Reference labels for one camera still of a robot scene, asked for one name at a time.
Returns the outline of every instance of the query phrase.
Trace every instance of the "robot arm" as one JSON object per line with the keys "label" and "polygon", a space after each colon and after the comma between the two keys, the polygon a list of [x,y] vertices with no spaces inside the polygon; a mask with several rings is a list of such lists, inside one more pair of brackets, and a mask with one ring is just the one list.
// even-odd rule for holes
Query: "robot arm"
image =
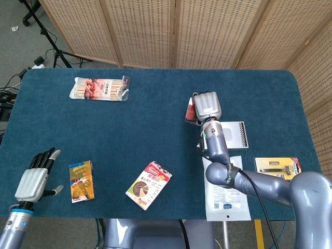
{"label": "robot arm", "polygon": [[[292,206],[289,197],[289,182],[279,177],[264,175],[251,171],[244,171],[256,184],[260,196],[268,201],[284,206]],[[206,170],[206,179],[215,185],[228,186],[226,178],[227,167],[221,163],[211,163]],[[234,179],[236,190],[248,196],[256,196],[255,190],[248,179],[241,173],[237,173]]]}
{"label": "robot arm", "polygon": [[[216,185],[232,187],[256,196],[252,184],[238,168],[230,164],[222,126],[218,120],[221,109],[215,92],[195,95],[197,117],[206,135],[211,163],[206,170],[207,180]],[[260,196],[294,209],[296,220],[296,249],[332,248],[332,181],[317,172],[303,172],[291,182],[281,178],[244,171],[255,184]]]}
{"label": "robot arm", "polygon": [[59,154],[60,151],[55,148],[39,153],[23,173],[15,193],[19,203],[11,206],[9,218],[0,237],[0,249],[19,249],[34,213],[33,204],[41,197],[54,196],[62,190],[63,185],[54,190],[45,190],[48,175]]}

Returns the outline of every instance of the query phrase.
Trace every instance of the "white paper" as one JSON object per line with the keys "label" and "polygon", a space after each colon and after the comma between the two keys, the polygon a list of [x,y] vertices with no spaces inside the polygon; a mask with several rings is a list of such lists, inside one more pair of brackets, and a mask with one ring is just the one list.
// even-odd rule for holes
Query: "white paper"
{"label": "white paper", "polygon": [[[247,196],[236,189],[226,189],[207,181],[205,172],[210,161],[203,159],[205,211],[209,222],[251,220]],[[242,169],[241,156],[231,157],[231,163]]]}

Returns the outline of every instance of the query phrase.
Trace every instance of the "yellow stand leg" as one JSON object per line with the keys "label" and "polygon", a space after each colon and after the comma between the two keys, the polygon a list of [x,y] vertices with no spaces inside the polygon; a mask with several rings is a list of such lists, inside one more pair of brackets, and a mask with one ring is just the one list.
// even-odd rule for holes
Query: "yellow stand leg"
{"label": "yellow stand leg", "polygon": [[255,230],[256,230],[257,249],[264,249],[263,231],[261,229],[260,219],[255,220]]}

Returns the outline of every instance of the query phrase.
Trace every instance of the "yellow box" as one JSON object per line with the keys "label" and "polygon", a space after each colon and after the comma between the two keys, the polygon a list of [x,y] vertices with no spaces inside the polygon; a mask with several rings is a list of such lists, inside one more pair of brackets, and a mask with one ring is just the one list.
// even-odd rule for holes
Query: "yellow box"
{"label": "yellow box", "polygon": [[72,203],[95,198],[92,178],[92,162],[85,161],[69,165]]}

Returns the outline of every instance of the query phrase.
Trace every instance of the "metal pole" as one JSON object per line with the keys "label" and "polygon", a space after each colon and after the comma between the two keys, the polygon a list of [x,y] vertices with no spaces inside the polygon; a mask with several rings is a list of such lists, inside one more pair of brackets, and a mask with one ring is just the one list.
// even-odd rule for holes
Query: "metal pole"
{"label": "metal pole", "polygon": [[224,249],[229,249],[227,222],[223,222]]}
{"label": "metal pole", "polygon": [[41,29],[41,34],[45,35],[46,38],[48,39],[48,41],[51,43],[53,49],[57,52],[58,56],[60,57],[60,59],[63,61],[63,63],[66,65],[66,67],[68,68],[72,68],[72,66],[70,65],[69,61],[64,57],[63,54],[68,54],[69,56],[74,56],[74,57],[77,57],[77,58],[82,58],[84,60],[88,60],[88,59],[85,59],[83,57],[80,57],[80,56],[76,56],[74,54],[71,54],[71,53],[67,53],[67,52],[64,52],[62,50],[60,50],[55,42],[53,41],[53,39],[51,38],[51,36],[48,34],[48,31],[47,29],[44,27],[44,25],[40,22],[40,20],[38,19],[38,17],[36,16],[35,12],[33,11],[33,9],[30,7],[30,5],[27,3],[26,0],[22,0],[22,3],[26,6],[26,8],[28,9],[28,11],[31,13],[32,17],[35,19],[35,21],[37,22],[37,24],[39,25],[40,29]]}

